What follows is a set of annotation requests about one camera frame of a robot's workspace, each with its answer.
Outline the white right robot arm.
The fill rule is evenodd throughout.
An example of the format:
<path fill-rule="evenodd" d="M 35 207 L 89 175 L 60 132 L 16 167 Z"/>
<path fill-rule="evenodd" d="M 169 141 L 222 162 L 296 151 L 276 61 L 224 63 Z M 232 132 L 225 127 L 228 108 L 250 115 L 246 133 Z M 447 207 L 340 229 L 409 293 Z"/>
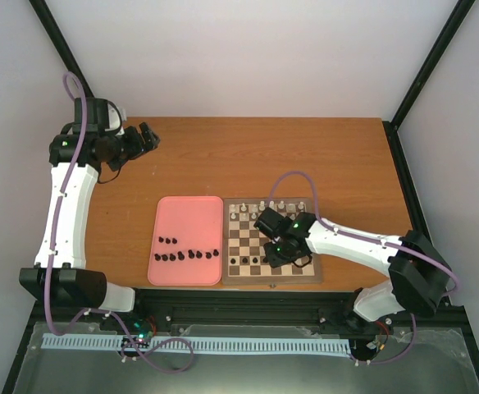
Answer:
<path fill-rule="evenodd" d="M 148 260 L 154 286 L 314 284 L 333 256 L 380 273 L 354 292 L 347 318 L 373 322 L 406 311 L 431 317 L 457 285 L 422 234 L 387 236 L 320 216 L 316 198 L 167 196 L 157 203 Z"/>

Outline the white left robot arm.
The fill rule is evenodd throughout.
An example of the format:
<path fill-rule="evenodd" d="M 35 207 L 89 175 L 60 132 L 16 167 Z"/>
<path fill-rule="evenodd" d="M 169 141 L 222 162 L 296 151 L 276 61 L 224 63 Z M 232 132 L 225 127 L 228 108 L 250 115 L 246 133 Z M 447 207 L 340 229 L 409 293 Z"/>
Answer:
<path fill-rule="evenodd" d="M 147 123 L 115 134 L 60 134 L 50 144 L 52 195 L 43 240 L 20 284 L 49 307 L 119 312 L 130 330 L 141 329 L 148 311 L 135 302 L 135 290 L 110 283 L 104 273 L 86 268 L 85 233 L 89 204 L 102 163 L 119 172 L 130 160 L 155 150 L 159 136 Z"/>

